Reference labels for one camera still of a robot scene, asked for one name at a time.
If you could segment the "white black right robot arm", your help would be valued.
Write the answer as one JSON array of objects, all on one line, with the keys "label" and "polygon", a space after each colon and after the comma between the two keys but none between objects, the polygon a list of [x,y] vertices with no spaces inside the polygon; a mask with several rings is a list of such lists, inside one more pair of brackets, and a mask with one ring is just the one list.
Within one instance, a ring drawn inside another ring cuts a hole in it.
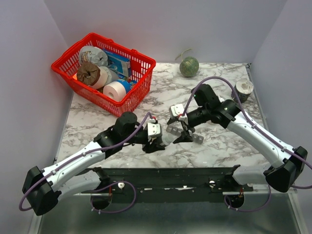
[{"label": "white black right robot arm", "polygon": [[212,87],[200,85],[194,98],[198,108],[185,113],[182,104],[169,108],[168,124],[180,122],[183,131],[174,143],[191,142],[190,132],[202,123],[211,121],[246,140],[267,160],[266,164],[254,167],[236,166],[230,176],[225,177],[224,185],[235,191],[245,184],[268,184],[275,190],[285,193],[293,185],[304,168],[303,160],[307,150],[279,140],[246,113],[231,99],[220,101]]}]

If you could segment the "grey weekly pill organizer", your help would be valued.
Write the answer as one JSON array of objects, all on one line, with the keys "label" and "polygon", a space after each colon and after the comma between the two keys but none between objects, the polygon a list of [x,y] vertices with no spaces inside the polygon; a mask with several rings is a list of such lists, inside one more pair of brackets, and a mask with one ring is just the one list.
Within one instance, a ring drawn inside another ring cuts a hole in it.
[{"label": "grey weekly pill organizer", "polygon": [[[167,126],[166,131],[170,134],[180,137],[183,130],[175,126]],[[204,140],[203,136],[195,134],[195,133],[190,133],[190,135],[194,143],[197,143],[197,144],[203,143],[203,140]]]}]

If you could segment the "grey bottle white cap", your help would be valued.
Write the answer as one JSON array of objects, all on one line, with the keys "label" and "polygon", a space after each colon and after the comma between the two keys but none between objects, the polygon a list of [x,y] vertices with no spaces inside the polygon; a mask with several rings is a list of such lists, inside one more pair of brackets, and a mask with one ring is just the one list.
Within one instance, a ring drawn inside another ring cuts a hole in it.
[{"label": "grey bottle white cap", "polygon": [[176,139],[175,135],[172,135],[170,133],[165,133],[160,138],[160,145],[164,146],[164,147],[167,147],[171,143],[173,143],[175,141],[175,139]]}]

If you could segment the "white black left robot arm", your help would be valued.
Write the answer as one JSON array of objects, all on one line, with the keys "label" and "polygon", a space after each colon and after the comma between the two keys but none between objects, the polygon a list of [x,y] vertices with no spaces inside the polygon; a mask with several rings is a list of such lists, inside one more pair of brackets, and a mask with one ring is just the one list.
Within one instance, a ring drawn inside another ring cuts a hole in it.
[{"label": "white black left robot arm", "polygon": [[145,153],[165,150],[173,136],[165,133],[158,120],[147,113],[142,122],[132,112],[125,112],[107,130],[99,133],[88,145],[68,158],[44,169],[31,168],[22,188],[19,210],[26,211],[23,202],[37,216],[51,211],[60,200],[80,192],[102,193],[118,186],[134,188],[128,181],[111,182],[102,168],[91,168],[118,153],[126,144],[140,144]]}]

